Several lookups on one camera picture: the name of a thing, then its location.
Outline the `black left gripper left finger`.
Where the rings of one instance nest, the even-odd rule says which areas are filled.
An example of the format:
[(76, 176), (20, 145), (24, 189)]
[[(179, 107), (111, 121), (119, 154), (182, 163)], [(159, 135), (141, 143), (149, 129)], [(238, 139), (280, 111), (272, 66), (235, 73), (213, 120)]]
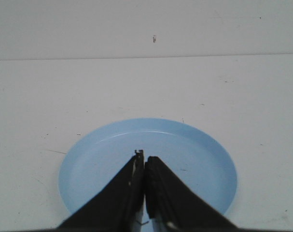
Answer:
[(104, 189), (58, 229), (141, 229), (143, 177), (143, 150), (136, 150)]

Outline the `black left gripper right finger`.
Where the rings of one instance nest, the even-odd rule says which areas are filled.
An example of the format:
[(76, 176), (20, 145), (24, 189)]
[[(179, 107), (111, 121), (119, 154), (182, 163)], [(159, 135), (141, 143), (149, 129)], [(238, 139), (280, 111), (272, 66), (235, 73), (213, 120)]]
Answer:
[(159, 157), (148, 157), (144, 182), (146, 209), (154, 229), (237, 229), (194, 194)]

